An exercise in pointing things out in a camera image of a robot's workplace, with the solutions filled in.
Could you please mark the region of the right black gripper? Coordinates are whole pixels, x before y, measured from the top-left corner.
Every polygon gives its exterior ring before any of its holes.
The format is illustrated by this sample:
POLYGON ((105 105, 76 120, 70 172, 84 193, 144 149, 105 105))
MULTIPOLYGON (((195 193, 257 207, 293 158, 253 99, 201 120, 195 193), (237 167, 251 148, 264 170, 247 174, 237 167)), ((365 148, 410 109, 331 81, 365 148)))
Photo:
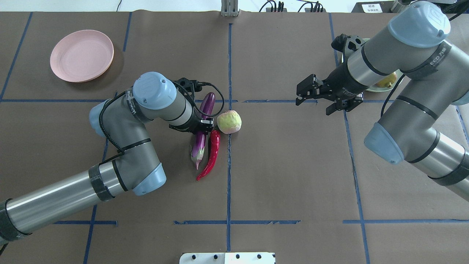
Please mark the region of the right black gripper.
POLYGON ((326 108, 329 116, 336 111, 351 111, 362 103, 364 85, 355 80, 347 65, 339 65, 325 80, 310 74, 296 86, 295 105, 299 106, 309 99, 326 99, 333 104, 326 108))

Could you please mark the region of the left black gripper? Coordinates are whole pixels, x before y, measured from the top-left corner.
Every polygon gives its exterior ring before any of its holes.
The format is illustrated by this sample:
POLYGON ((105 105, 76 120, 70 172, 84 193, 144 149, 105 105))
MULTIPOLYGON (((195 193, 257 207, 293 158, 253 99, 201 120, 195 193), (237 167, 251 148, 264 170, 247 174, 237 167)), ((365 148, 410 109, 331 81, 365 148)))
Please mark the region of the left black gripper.
POLYGON ((202 113, 207 114, 207 112, 201 110, 196 105, 194 93, 200 92, 202 87, 211 86, 212 84, 209 82, 188 80, 184 77, 171 82, 184 97, 184 109, 177 119, 169 121, 169 128, 179 132, 189 132, 192 134, 196 134, 198 132, 209 134, 214 127, 213 118, 206 117, 203 119, 202 113))

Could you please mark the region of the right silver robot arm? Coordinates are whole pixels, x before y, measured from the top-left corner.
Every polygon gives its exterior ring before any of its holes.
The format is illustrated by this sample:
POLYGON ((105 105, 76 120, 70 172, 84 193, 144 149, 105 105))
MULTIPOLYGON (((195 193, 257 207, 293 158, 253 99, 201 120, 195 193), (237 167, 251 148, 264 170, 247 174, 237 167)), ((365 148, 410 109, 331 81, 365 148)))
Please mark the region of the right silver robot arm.
POLYGON ((468 148, 433 128, 450 105, 468 103, 468 55, 447 40, 450 20, 428 1, 416 1, 377 35, 339 35, 331 46, 343 61, 325 80, 311 74, 296 87, 296 105, 332 102, 326 114, 351 111, 362 92, 400 71, 410 82, 376 122, 364 144, 391 164, 406 161, 468 199, 468 148))

